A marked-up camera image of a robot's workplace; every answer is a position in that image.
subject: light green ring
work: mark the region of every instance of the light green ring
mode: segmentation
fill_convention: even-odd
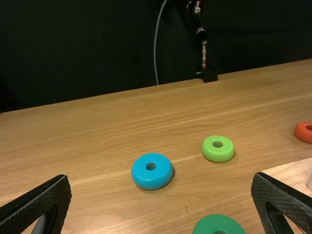
[[[222,147],[215,147],[214,142],[222,142]],[[210,136],[204,140],[201,152],[209,161],[226,162],[233,157],[235,148],[232,141],[224,136]]]

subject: light wooden board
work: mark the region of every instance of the light wooden board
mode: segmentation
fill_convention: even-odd
[[[312,157],[266,169],[263,172],[312,197],[312,191],[307,188],[312,173]]]
[[[251,182],[311,157],[312,146],[293,136],[312,120],[311,74],[307,60],[1,114],[0,205],[67,174],[73,198],[63,234],[189,234],[216,213],[262,234]],[[201,155],[210,135],[234,142],[232,160]],[[130,175],[149,152],[175,168],[157,191],[137,188]]]

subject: wooden block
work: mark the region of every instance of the wooden block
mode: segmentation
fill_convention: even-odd
[[[262,172],[312,197],[312,191],[307,187],[308,181],[309,188],[312,187],[312,178],[310,179],[312,176],[312,157],[266,169]]]

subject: ring hole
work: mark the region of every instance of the ring hole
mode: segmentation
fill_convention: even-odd
[[[228,234],[228,233],[226,233],[225,231],[218,230],[215,231],[214,234]]]
[[[146,169],[149,170],[149,171],[152,171],[156,168],[156,163],[154,162],[149,162],[148,164],[146,164]]]
[[[216,148],[221,148],[223,146],[223,143],[221,141],[214,141],[213,146]]]
[[[312,125],[306,125],[306,129],[312,131]]]

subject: blue ring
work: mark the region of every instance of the blue ring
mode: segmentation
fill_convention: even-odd
[[[164,155],[150,153],[139,157],[133,164],[131,175],[134,183],[146,190],[165,186],[174,170],[170,160]]]

